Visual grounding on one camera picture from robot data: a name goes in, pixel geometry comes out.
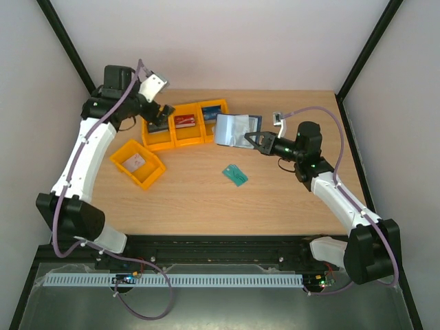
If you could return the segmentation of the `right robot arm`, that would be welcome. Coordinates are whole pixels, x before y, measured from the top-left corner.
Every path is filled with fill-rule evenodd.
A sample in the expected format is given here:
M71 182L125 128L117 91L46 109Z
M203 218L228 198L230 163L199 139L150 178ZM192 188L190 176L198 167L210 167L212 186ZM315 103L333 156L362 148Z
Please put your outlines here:
M390 285L397 284L397 224L381 219L349 192L336 169L321 155L319 124L300 123L295 140L268 131L246 133L245 139L263 155L293 162L297 180L324 202L348 233L347 241L330 236L310 240L309 247L300 252L304 267L312 270L324 261L344 269L358 285L388 276L392 277Z

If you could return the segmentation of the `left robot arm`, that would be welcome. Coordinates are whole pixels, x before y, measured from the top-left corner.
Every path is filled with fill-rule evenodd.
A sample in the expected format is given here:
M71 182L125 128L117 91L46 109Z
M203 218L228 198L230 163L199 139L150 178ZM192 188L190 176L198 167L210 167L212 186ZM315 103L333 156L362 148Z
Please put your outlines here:
M128 118L141 116L160 125L174 108L155 101L169 81L145 68L107 65L104 81L83 104L80 128L71 155L49 193L36 198L36 207L52 231L55 255L65 258L78 246L91 245L102 253L123 253L126 234L106 222L91 204L96 176L105 153Z

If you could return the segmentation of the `blue leather card holder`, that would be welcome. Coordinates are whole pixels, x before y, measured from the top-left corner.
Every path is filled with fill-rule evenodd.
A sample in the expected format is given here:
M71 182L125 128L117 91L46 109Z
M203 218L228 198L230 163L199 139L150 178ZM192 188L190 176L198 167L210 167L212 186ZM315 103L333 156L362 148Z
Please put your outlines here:
M218 114L213 129L214 143L242 149L254 149L245 139L246 133L261 130L261 115Z

